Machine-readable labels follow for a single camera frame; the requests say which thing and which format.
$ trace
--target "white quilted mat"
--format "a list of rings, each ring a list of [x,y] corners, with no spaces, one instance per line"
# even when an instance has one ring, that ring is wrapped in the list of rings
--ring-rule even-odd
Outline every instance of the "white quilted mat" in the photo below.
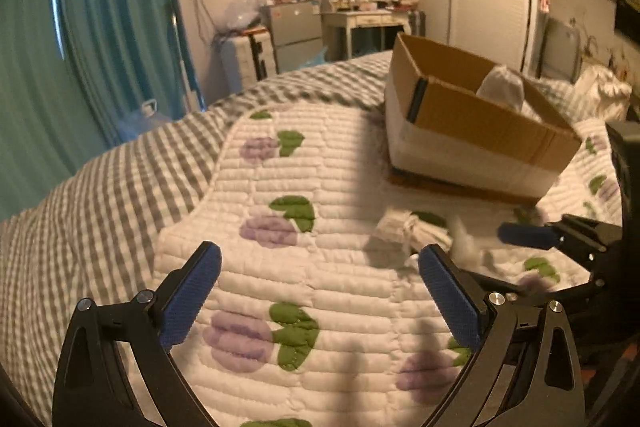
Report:
[[[578,127],[590,140],[541,202],[543,218],[619,223],[604,125]],[[371,234],[388,205],[458,215],[480,244],[530,213],[390,185],[385,143],[381,121],[352,108],[296,103],[246,115],[206,197],[161,232],[156,284],[203,240],[223,252],[220,279],[172,350],[221,427],[420,426],[457,377],[468,350],[452,344],[401,248]],[[506,279],[541,266],[526,263],[539,251],[493,253]],[[557,287],[586,280],[560,253],[542,255],[540,273]],[[142,396],[140,377],[130,378]]]

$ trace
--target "table leg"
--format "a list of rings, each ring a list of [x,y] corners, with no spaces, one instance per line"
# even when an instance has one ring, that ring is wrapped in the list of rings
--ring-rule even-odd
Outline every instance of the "table leg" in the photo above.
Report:
[[[351,26],[347,24],[347,27],[344,29],[346,39],[347,39],[347,60],[351,60],[353,55],[353,42],[351,42]]]

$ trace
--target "white suitcase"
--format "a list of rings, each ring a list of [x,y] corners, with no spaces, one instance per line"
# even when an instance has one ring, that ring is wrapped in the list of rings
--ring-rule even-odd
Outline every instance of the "white suitcase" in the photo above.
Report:
[[[226,39],[220,48],[220,58],[230,94],[277,74],[269,32]]]

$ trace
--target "bed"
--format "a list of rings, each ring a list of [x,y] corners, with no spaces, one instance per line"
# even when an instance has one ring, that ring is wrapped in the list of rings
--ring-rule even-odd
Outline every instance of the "bed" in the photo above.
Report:
[[[584,143],[537,209],[393,187],[380,115],[389,60],[385,52],[261,82],[92,160],[0,225],[0,363],[39,418],[50,423],[76,302],[155,288],[204,239],[222,248],[223,274],[172,353],[221,427],[410,427],[433,410],[469,352],[398,245],[371,238],[387,205],[460,216],[504,279],[585,280],[558,252],[496,248],[491,236],[503,221],[565,212],[620,224],[594,108],[564,84],[538,81]]]

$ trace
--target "curtain fold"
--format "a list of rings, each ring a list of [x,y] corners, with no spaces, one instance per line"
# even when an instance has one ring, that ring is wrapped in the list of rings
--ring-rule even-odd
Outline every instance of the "curtain fold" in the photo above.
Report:
[[[60,54],[52,5],[0,0],[0,221],[108,149]]]
[[[184,116],[174,0],[57,1],[65,57],[111,145],[121,143],[118,122],[150,98]]]

